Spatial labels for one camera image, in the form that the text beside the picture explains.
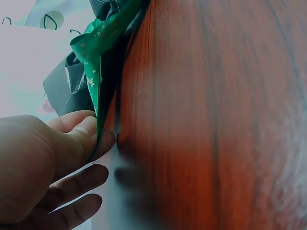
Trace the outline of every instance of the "green ribbon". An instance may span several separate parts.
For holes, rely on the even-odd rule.
[[[119,37],[126,31],[142,5],[142,0],[130,0],[116,14],[106,20],[95,19],[84,34],[71,41],[71,47],[76,57],[84,64],[87,86],[93,101],[97,116],[97,143],[101,138],[105,116],[100,105],[101,55],[111,50]]]

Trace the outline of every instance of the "reddish-brown wooden surface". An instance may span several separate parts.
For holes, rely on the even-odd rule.
[[[306,82],[306,0],[151,0],[120,94],[131,210],[174,230],[304,230]]]

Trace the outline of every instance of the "printed pattern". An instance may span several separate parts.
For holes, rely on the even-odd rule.
[[[84,34],[71,41],[76,57],[84,64],[88,89],[97,116],[97,137],[100,139],[104,123],[100,115],[101,55],[111,50],[119,36],[123,34],[141,8],[142,0],[130,0],[121,11],[106,20],[95,19]]]

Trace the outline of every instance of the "hand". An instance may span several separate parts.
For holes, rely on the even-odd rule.
[[[47,125],[29,115],[0,119],[0,229],[73,229],[98,211],[102,198],[95,194],[55,210],[108,177],[107,168],[95,164],[62,179],[84,166],[95,149],[93,116],[79,111]],[[114,143],[104,131],[92,160]]]

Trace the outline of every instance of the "fingernail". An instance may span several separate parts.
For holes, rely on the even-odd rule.
[[[97,131],[97,119],[93,116],[86,117],[75,129],[84,132],[90,136],[96,134]]]

